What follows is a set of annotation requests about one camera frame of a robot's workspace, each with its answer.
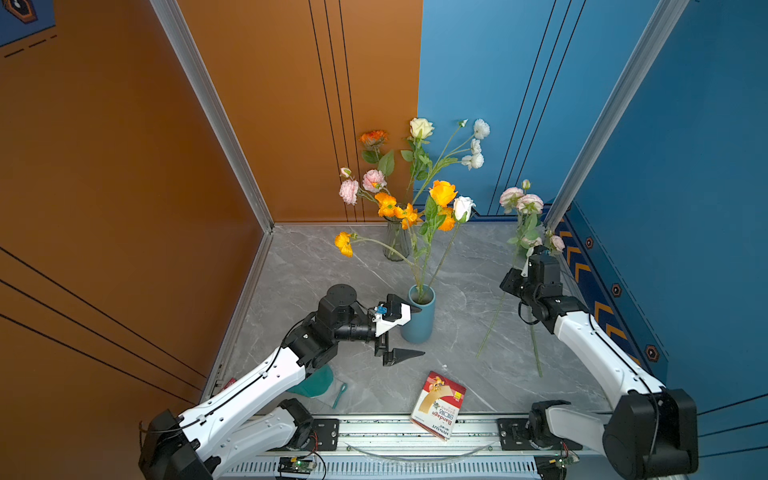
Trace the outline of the white ranunculus flower stem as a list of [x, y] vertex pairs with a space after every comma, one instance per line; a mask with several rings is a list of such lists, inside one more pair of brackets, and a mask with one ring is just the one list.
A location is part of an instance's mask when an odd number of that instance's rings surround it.
[[482, 142], [490, 136], [491, 127], [483, 119], [476, 119], [468, 132], [468, 119], [458, 122], [456, 129], [449, 137], [440, 152], [437, 161], [428, 174], [433, 179], [438, 173], [449, 166], [459, 165], [469, 171], [483, 167], [485, 157]]

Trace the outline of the yellow orange ranunculus stem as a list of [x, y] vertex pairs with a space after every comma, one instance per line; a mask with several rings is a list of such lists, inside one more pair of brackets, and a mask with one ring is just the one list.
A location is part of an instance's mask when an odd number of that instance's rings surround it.
[[417, 267], [415, 280], [418, 303], [427, 302], [427, 287], [433, 277], [433, 274], [428, 273], [428, 264], [435, 234], [438, 231], [450, 232], [456, 226], [457, 220], [452, 208], [456, 198], [457, 190], [453, 184], [436, 180], [429, 189], [424, 212], [417, 217], [419, 223], [412, 238], [412, 246]]

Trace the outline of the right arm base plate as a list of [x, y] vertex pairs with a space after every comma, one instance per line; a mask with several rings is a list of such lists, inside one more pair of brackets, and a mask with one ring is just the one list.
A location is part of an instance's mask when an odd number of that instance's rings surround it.
[[500, 418], [496, 426], [503, 451], [555, 451], [563, 446], [575, 451], [584, 449], [575, 441], [556, 437], [545, 420]]

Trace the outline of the pink peony flower stem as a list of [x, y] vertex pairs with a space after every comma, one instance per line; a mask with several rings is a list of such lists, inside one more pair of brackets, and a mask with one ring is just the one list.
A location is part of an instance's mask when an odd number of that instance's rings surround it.
[[386, 176], [378, 169], [368, 170], [358, 181], [349, 168], [341, 168], [340, 178], [339, 196], [347, 205], [355, 206], [359, 198], [377, 203], [376, 196], [387, 192]]

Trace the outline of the pink rose stem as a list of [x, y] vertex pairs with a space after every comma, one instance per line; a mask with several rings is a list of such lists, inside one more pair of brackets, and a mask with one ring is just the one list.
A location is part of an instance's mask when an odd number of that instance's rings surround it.
[[516, 230], [508, 243], [512, 248], [512, 267], [522, 268], [524, 261], [538, 247], [543, 247], [541, 216], [544, 201], [531, 192], [531, 182], [524, 180], [521, 187], [510, 187], [500, 196], [500, 206], [505, 213], [516, 215]]

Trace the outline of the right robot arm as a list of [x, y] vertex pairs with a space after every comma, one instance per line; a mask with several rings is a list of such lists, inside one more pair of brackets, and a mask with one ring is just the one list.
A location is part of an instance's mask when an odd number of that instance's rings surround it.
[[544, 247], [511, 268], [501, 289], [517, 297], [565, 344], [600, 384], [609, 417], [586, 414], [569, 402], [537, 402], [523, 434], [539, 450], [577, 443], [602, 454], [624, 479], [687, 475], [699, 467], [697, 407], [682, 389], [668, 389], [643, 370], [599, 327], [588, 308], [563, 293], [558, 261]]

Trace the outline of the orange flower bunch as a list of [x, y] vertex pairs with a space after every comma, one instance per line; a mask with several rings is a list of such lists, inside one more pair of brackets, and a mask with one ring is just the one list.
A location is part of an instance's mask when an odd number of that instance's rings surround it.
[[[405, 207], [401, 207], [401, 208], [403, 211], [403, 216], [400, 220], [402, 223], [402, 227], [404, 229], [408, 229], [408, 230], [413, 229], [419, 223], [422, 222], [422, 215], [418, 212], [418, 210], [414, 207], [413, 204], [407, 203]], [[386, 247], [385, 242], [378, 241], [373, 238], [362, 237], [354, 232], [340, 232], [334, 240], [334, 245], [342, 255], [346, 257], [353, 257], [354, 256], [353, 245], [356, 243], [363, 243], [363, 242], [377, 244], [382, 248]], [[419, 289], [422, 289], [425, 286], [423, 282], [422, 268], [418, 265], [418, 263], [415, 260], [404, 258], [402, 261], [411, 267], [411, 269], [414, 272], [416, 284]]]

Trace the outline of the cream white rose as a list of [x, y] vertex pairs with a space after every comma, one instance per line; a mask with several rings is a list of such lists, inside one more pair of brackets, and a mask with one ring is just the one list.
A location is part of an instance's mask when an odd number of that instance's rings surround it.
[[432, 169], [432, 160], [425, 150], [428, 138], [433, 134], [434, 126], [426, 118], [413, 118], [409, 122], [408, 148], [401, 150], [403, 160], [409, 165], [409, 185], [423, 181]]

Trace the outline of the white rose bud stem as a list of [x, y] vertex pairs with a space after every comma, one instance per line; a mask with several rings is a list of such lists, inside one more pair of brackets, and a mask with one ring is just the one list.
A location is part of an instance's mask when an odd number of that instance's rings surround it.
[[436, 267], [436, 269], [433, 272], [433, 275], [428, 283], [428, 286], [431, 287], [434, 281], [436, 280], [440, 270], [442, 269], [451, 249], [453, 246], [453, 243], [457, 237], [458, 231], [460, 229], [461, 225], [466, 224], [473, 215], [473, 211], [475, 209], [475, 202], [472, 200], [469, 196], [459, 196], [454, 202], [453, 202], [453, 220], [454, 220], [454, 228], [453, 228], [453, 234], [444, 250], [444, 253], [442, 254], [440, 261]]

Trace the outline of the teal cylindrical vase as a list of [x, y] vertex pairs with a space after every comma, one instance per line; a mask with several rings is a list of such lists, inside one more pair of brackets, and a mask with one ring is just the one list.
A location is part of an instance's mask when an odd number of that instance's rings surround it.
[[413, 313], [411, 320], [401, 327], [401, 335], [407, 342], [422, 344], [432, 335], [436, 294], [429, 286], [419, 289], [414, 285], [408, 292], [408, 301], [419, 307], [421, 311]]

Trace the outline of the orange poppy flower stem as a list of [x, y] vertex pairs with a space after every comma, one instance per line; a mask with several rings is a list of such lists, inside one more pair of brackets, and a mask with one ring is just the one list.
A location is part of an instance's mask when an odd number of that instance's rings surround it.
[[381, 191], [374, 196], [374, 199], [378, 204], [378, 215], [380, 217], [397, 219], [402, 218], [402, 208], [397, 204], [397, 200], [394, 196]]

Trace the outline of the clear glass vase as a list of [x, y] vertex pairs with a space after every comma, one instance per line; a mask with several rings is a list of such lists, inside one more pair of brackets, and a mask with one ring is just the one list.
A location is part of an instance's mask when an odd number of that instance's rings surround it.
[[412, 252], [410, 231], [402, 227], [401, 220], [387, 217], [386, 247], [383, 248], [385, 258], [392, 262], [400, 262], [408, 258]]

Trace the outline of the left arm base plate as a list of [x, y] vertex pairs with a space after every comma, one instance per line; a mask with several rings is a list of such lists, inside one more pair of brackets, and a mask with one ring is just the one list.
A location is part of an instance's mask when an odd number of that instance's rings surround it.
[[340, 422], [336, 418], [314, 418], [297, 429], [291, 446], [304, 451], [336, 451]]

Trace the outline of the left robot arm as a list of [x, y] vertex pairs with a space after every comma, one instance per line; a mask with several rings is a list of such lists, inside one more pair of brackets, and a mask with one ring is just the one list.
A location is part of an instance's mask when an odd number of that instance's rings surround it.
[[219, 479], [269, 450], [307, 446], [313, 417], [298, 400], [283, 400], [264, 416], [259, 411], [325, 366], [342, 341], [373, 343], [385, 366], [418, 357], [417, 350], [390, 348], [389, 333], [420, 310], [395, 294], [366, 308], [353, 287], [330, 287], [317, 309], [232, 386], [179, 415], [158, 414], [142, 432], [141, 473], [158, 480]]

